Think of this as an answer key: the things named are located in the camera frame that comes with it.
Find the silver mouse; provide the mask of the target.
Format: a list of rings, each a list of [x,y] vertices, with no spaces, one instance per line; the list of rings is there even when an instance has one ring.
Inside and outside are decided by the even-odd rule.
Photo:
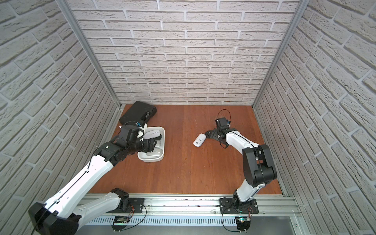
[[[160,148],[154,148],[154,151],[151,152],[151,153],[148,153],[149,156],[152,156],[152,157],[155,157],[155,158],[159,158],[159,157],[162,157],[163,154],[164,154],[164,151]]]

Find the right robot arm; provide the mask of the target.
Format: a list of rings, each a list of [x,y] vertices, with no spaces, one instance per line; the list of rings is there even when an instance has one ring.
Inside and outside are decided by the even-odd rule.
[[[252,142],[236,129],[207,131],[205,136],[220,144],[234,147],[242,154],[244,181],[233,195],[238,210],[247,206],[261,188],[277,179],[277,170],[268,145]]]

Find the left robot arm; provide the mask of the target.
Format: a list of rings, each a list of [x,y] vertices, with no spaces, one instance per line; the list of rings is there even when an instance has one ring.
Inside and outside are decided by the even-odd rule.
[[[34,203],[28,210],[33,230],[41,235],[74,235],[82,226],[104,213],[123,211],[130,219],[137,207],[129,201],[129,194],[119,188],[91,203],[79,205],[81,199],[107,172],[128,155],[152,152],[154,139],[135,137],[129,141],[112,139],[93,154],[86,166],[45,203]]]

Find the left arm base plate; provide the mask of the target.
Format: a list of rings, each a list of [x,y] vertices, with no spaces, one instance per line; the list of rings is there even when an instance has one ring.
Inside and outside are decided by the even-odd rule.
[[[144,211],[144,198],[126,198],[121,199],[116,212],[123,213],[142,213]]]

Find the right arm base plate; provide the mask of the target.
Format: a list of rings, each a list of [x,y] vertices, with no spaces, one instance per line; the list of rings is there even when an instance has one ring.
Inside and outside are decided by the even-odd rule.
[[[219,199],[219,208],[222,214],[258,214],[256,199],[240,202],[234,198],[222,197]]]

